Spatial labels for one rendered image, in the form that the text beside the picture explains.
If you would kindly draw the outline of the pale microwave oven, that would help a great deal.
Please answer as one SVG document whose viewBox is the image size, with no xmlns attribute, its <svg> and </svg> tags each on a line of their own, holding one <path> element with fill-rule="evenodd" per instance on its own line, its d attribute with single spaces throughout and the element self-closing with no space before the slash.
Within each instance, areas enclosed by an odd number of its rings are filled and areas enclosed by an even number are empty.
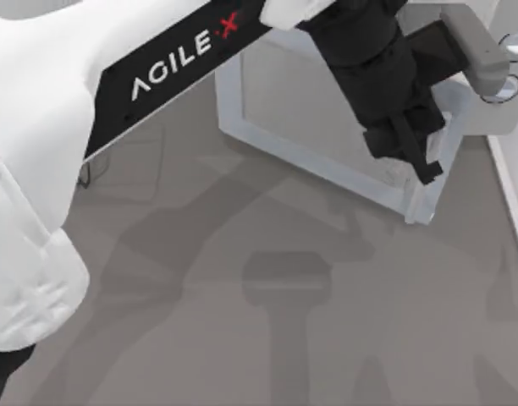
<svg viewBox="0 0 518 406">
<path fill-rule="evenodd" d="M 469 5 L 498 44 L 518 32 L 518 0 L 410 0 L 402 21 L 410 30 L 421 27 L 436 19 L 445 3 Z M 518 63 L 510 62 L 510 74 L 518 76 Z M 487 138 L 518 245 L 518 96 L 499 105 L 472 97 L 466 134 Z"/>
</svg>

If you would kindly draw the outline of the microwave knob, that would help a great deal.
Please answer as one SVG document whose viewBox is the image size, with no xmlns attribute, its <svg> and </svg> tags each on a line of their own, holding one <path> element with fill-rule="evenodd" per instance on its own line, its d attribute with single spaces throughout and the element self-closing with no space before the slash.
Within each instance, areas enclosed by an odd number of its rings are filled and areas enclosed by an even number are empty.
<svg viewBox="0 0 518 406">
<path fill-rule="evenodd" d="M 511 63 L 518 63 L 518 32 L 505 35 L 499 46 Z"/>
<path fill-rule="evenodd" d="M 492 96 L 481 96 L 481 99 L 487 104 L 499 105 L 509 102 L 517 96 L 518 76 L 509 74 L 498 93 Z"/>
</svg>

